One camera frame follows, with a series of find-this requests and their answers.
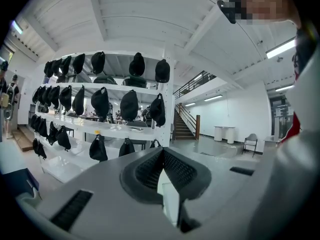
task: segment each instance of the white wall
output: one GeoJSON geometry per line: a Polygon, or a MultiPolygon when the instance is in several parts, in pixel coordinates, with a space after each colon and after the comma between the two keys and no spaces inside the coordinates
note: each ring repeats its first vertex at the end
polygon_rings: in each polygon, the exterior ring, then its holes
{"type": "Polygon", "coordinates": [[[254,133],[258,143],[256,151],[263,152],[264,139],[271,135],[270,101],[264,83],[258,82],[246,88],[222,94],[212,101],[199,101],[187,107],[191,115],[200,115],[200,133],[214,136],[216,126],[235,127],[234,140],[244,142],[254,133]]]}
{"type": "Polygon", "coordinates": [[[29,108],[32,103],[34,89],[40,86],[44,78],[43,67],[38,67],[36,62],[26,56],[20,50],[13,54],[8,66],[8,70],[24,78],[20,88],[20,103],[17,113],[17,124],[26,125],[28,123],[29,108]]]}

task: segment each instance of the white display stand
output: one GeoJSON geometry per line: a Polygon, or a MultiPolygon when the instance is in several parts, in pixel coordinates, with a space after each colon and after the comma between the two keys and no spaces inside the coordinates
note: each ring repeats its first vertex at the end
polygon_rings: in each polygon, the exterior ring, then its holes
{"type": "MultiPolygon", "coordinates": [[[[133,86],[123,86],[115,84],[104,84],[104,83],[91,83],[91,82],[65,82],[65,83],[55,83],[55,84],[42,84],[46,87],[56,87],[60,86],[60,92],[68,87],[72,87],[72,96],[75,96],[80,88],[84,86],[85,98],[91,98],[92,94],[99,89],[105,87],[108,91],[109,101],[121,101],[123,96],[131,90],[134,90],[137,94],[139,103],[151,104],[152,101],[157,97],[159,93],[162,94],[164,106],[165,106],[165,124],[161,127],[155,128],[139,128],[126,126],[122,124],[110,124],[104,122],[89,121],[82,118],[75,118],[61,114],[50,114],[50,113],[40,113],[38,112],[39,102],[37,102],[35,107],[35,114],[41,118],[46,119],[47,129],[49,130],[50,122],[53,122],[59,126],[65,126],[69,129],[75,131],[89,133],[89,134],[101,134],[102,136],[125,139],[130,138],[132,140],[142,140],[142,141],[153,141],[157,139],[162,147],[168,147],[170,144],[170,132],[171,123],[173,121],[173,82],[174,82],[174,59],[173,59],[173,45],[165,46],[164,53],[161,57],[155,58],[153,55],[148,56],[148,54],[143,54],[146,58],[152,58],[157,60],[166,59],[170,65],[170,79],[167,83],[160,83],[157,89],[139,88],[133,86]]],[[[122,55],[132,56],[138,51],[123,51],[122,55]]],[[[91,143],[82,140],[77,140],[75,138],[69,137],[71,149],[67,152],[63,147],[60,147],[57,142],[51,146],[45,138],[35,135],[35,138],[39,139],[44,145],[45,151],[50,152],[55,157],[42,162],[42,168],[52,176],[54,176],[59,181],[65,183],[70,181],[84,170],[91,166],[94,166],[98,161],[93,160],[89,156],[89,148],[91,143]]],[[[118,148],[106,147],[106,153],[109,159],[117,159],[119,156],[118,148]]]]}

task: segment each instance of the black grille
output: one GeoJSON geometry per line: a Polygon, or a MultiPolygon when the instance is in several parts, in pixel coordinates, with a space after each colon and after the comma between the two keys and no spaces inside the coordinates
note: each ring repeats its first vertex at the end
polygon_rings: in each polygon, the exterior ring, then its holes
{"type": "Polygon", "coordinates": [[[85,208],[92,195],[93,194],[90,192],[79,190],[62,210],[53,217],[51,222],[59,228],[68,231],[85,208]]]}

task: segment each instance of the ceiling beam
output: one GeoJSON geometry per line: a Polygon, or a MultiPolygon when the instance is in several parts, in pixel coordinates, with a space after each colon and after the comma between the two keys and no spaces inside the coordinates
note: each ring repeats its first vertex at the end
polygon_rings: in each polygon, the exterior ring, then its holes
{"type": "Polygon", "coordinates": [[[109,61],[107,60],[107,57],[105,58],[105,63],[108,65],[108,67],[110,68],[113,76],[115,77],[115,76],[116,76],[115,71],[114,71],[114,69],[111,67],[109,61]]]}
{"type": "Polygon", "coordinates": [[[213,61],[199,55],[198,53],[195,53],[192,51],[190,52],[189,55],[186,55],[183,51],[183,48],[175,46],[175,56],[181,62],[184,62],[186,64],[194,66],[195,68],[198,68],[210,74],[213,74],[216,77],[224,80],[229,84],[234,85],[237,88],[244,89],[240,84],[238,84],[233,79],[233,76],[228,71],[220,68],[213,61]]]}
{"type": "Polygon", "coordinates": [[[95,31],[103,41],[107,38],[107,30],[102,19],[99,0],[87,0],[95,31]]]}
{"type": "Polygon", "coordinates": [[[184,51],[186,54],[189,54],[196,47],[199,41],[212,28],[221,15],[223,15],[223,13],[219,6],[217,4],[214,5],[185,45],[184,51]]]}
{"type": "Polygon", "coordinates": [[[116,61],[118,62],[119,67],[120,67],[120,69],[121,69],[122,76],[125,77],[125,72],[124,72],[124,69],[122,68],[122,66],[121,66],[121,64],[120,64],[120,61],[119,61],[118,56],[115,56],[115,58],[116,58],[116,61]]]}
{"type": "Polygon", "coordinates": [[[25,45],[18,38],[16,38],[14,35],[10,33],[5,37],[4,43],[8,47],[10,47],[12,50],[16,50],[16,49],[20,50],[35,62],[37,62],[39,59],[37,55],[35,55],[32,51],[30,51],[27,47],[25,47],[25,45]]]}
{"type": "Polygon", "coordinates": [[[59,46],[49,36],[45,29],[40,25],[39,21],[33,15],[24,13],[22,15],[28,25],[36,32],[36,34],[54,51],[58,51],[59,46]]]}

